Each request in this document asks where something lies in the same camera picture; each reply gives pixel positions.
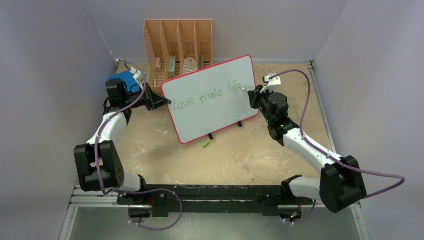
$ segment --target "black mounting bar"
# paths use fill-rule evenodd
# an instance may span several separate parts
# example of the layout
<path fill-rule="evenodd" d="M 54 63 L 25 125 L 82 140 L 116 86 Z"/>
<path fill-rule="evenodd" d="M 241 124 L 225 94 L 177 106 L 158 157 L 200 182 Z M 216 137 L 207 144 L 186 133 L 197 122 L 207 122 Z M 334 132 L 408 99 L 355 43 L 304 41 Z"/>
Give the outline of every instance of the black mounting bar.
<path fill-rule="evenodd" d="M 300 198 L 289 196 L 283 185 L 156 185 L 146 190 L 168 189 L 183 202 L 185 213 L 242 213 L 279 216 L 279 206 L 297 206 Z M 120 195 L 118 205 L 148 205 L 153 198 L 152 217 L 165 218 L 168 213 L 179 213 L 180 204 L 169 192 L 157 191 L 149 195 Z M 302 198 L 304 205 L 312 201 Z"/>

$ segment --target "blue object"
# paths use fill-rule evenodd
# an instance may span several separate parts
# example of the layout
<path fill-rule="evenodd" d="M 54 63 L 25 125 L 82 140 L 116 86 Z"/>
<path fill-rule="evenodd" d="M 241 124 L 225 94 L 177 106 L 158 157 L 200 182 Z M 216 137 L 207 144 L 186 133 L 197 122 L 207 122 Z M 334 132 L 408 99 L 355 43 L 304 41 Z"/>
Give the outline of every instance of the blue object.
<path fill-rule="evenodd" d="M 128 87 L 128 92 L 131 90 L 131 87 L 136 85 L 132 88 L 133 92 L 137 92 L 140 90 L 140 86 L 137 84 L 136 80 L 133 78 L 134 74 L 132 74 L 129 70 L 115 74 L 113 76 L 110 76 L 107 80 L 112 79 L 122 79 L 126 83 L 126 86 Z"/>

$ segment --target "white wall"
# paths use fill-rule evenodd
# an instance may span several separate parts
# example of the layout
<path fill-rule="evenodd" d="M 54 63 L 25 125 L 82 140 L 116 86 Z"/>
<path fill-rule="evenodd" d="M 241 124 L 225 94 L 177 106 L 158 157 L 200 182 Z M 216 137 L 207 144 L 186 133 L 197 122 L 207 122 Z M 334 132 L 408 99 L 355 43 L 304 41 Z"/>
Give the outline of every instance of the white wall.
<path fill-rule="evenodd" d="M 83 1 L 0 1 L 0 239 L 58 239 L 114 67 Z"/>
<path fill-rule="evenodd" d="M 115 58 L 147 59 L 145 19 L 213 19 L 216 60 L 315 59 L 348 0 L 86 0 Z"/>
<path fill-rule="evenodd" d="M 349 0 L 318 55 L 317 84 L 336 149 L 361 168 L 406 176 L 362 201 L 371 239 L 422 239 L 424 2 Z M 369 193 L 396 181 L 364 177 Z"/>

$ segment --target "beige table surface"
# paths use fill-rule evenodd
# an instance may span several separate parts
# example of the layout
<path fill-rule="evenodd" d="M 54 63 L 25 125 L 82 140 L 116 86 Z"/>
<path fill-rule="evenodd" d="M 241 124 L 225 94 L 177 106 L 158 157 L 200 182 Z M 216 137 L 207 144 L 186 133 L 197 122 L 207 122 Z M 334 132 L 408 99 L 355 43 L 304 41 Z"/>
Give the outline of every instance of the beige table surface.
<path fill-rule="evenodd" d="M 139 65 L 149 72 L 147 63 Z M 256 82 L 262 77 L 289 69 L 308 73 L 306 64 L 254 64 Z M 119 65 L 118 73 L 125 71 Z M 299 124 L 305 106 L 308 85 L 300 73 L 281 76 L 276 92 L 288 97 L 289 116 Z M 328 135 L 316 92 L 311 98 L 304 121 L 305 132 L 329 148 Z M 123 130 L 116 149 L 126 172 L 144 176 L 147 184 L 205 185 L 279 185 L 300 174 L 318 178 L 319 174 L 300 156 L 282 147 L 269 136 L 261 114 L 214 133 L 210 145 L 203 137 L 189 144 L 178 141 L 168 107 L 147 111 L 133 109 L 129 125 Z"/>

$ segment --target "green marker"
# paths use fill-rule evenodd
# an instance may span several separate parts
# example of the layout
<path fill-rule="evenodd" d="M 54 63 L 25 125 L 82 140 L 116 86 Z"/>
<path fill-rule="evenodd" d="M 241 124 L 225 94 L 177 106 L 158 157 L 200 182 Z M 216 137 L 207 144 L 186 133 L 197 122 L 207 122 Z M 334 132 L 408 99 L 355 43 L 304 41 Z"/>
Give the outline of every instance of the green marker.
<path fill-rule="evenodd" d="M 206 148 L 210 143 L 211 141 L 207 141 L 205 144 L 203 144 L 203 148 Z"/>

